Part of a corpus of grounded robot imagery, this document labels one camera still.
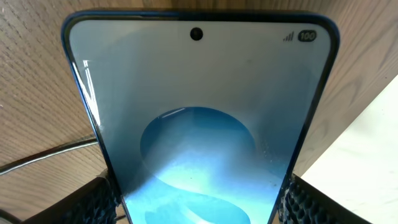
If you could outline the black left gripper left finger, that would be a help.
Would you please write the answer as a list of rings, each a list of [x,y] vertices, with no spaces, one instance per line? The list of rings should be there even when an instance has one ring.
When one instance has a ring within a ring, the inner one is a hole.
[[[113,181],[97,177],[23,223],[116,223],[116,207],[120,203],[121,197],[115,191]]]

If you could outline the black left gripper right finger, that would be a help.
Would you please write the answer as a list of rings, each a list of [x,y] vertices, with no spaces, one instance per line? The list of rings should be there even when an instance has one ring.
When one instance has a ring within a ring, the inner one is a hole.
[[[280,224],[370,224],[294,174],[279,200],[277,215]]]

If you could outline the blue Galaxy smartphone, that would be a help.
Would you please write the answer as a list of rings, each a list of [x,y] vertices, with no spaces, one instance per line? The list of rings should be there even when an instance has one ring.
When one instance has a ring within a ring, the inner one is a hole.
[[[271,223],[340,44],[299,11],[87,10],[62,45],[130,223]]]

